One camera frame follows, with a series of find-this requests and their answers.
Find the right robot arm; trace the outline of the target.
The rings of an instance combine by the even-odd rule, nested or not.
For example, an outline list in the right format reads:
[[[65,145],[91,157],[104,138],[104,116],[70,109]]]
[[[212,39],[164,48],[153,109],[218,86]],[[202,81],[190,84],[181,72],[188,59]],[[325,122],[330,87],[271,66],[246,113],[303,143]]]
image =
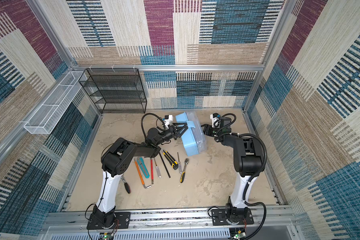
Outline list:
[[[264,142],[253,134],[232,132],[232,124],[236,121],[235,114],[228,113],[210,115],[212,123],[202,125],[206,136],[213,137],[215,142],[233,149],[233,164],[237,179],[233,193],[225,206],[227,224],[253,224],[249,207],[255,206],[249,202],[254,182],[264,171],[268,160]]]

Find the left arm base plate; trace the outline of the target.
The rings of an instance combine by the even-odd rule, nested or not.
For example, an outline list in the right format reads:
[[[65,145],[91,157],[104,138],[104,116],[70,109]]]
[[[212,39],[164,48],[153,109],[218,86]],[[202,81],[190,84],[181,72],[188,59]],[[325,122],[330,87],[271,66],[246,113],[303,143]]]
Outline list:
[[[110,212],[104,214],[96,211],[90,215],[87,230],[127,229],[130,219],[131,212]]]

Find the light blue plastic toolbox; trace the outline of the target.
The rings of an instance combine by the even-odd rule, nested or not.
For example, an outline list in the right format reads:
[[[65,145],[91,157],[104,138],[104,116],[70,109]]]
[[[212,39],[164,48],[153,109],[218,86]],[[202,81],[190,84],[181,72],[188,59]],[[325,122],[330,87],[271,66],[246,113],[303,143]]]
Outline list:
[[[207,150],[206,136],[195,112],[184,112],[176,115],[177,123],[186,123],[188,129],[181,136],[188,157],[198,155]]]

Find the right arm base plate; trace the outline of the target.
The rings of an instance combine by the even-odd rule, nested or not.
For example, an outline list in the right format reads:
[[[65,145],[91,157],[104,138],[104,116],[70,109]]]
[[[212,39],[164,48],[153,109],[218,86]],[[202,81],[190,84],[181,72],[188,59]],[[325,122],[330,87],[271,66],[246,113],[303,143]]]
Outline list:
[[[214,226],[253,225],[254,219],[251,209],[233,208],[232,210],[211,209],[209,211]]]

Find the yellow handled ratchet wrench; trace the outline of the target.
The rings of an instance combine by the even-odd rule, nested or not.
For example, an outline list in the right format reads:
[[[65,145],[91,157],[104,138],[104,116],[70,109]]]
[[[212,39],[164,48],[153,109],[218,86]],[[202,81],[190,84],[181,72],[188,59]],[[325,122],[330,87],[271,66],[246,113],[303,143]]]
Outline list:
[[[185,180],[186,168],[187,168],[188,163],[189,163],[189,158],[186,158],[185,159],[185,166],[184,166],[183,172],[181,174],[181,178],[180,178],[180,183],[183,183],[184,180]]]

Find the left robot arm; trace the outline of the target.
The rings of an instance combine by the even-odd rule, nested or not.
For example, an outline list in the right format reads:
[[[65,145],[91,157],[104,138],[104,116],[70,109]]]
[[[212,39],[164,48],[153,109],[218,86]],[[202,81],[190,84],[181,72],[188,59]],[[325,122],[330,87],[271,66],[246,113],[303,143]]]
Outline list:
[[[160,120],[163,128],[151,128],[146,132],[144,118],[149,115]],[[170,122],[167,124],[162,118],[153,113],[142,116],[141,127],[144,135],[143,143],[138,144],[124,138],[118,138],[102,153],[103,182],[99,199],[88,219],[87,230],[112,229],[116,226],[115,209],[118,185],[133,158],[155,158],[162,150],[160,148],[161,144],[181,138],[189,128],[187,122]]]

